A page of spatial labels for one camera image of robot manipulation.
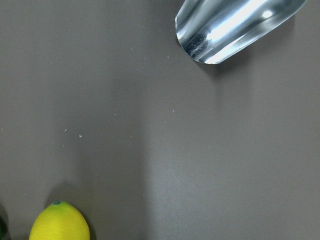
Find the metal ice scoop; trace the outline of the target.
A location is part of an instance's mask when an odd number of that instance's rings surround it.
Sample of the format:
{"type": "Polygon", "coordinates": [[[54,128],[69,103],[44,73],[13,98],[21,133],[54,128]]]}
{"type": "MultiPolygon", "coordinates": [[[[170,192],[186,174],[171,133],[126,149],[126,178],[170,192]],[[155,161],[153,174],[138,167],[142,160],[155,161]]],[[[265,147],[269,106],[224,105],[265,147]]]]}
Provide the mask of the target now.
{"type": "Polygon", "coordinates": [[[305,4],[304,0],[186,0],[175,17],[176,37],[194,61],[220,64],[305,4]]]}

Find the yellow lemon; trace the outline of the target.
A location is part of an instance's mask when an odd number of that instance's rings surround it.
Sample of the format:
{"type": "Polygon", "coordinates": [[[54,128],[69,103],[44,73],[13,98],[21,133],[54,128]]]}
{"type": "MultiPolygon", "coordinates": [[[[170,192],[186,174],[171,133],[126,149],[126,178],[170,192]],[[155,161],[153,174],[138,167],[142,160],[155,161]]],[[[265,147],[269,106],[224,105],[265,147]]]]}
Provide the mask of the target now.
{"type": "Polygon", "coordinates": [[[30,240],[89,240],[90,229],[84,216],[65,201],[54,201],[35,219],[30,240]]]}

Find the green lime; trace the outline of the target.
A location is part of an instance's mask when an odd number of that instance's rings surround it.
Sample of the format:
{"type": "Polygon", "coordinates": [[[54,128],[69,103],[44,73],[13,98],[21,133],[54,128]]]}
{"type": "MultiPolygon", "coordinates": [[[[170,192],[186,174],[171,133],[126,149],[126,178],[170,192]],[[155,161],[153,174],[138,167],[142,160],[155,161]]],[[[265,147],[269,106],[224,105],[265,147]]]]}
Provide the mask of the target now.
{"type": "Polygon", "coordinates": [[[3,239],[3,233],[2,220],[0,219],[0,240],[3,239]]]}

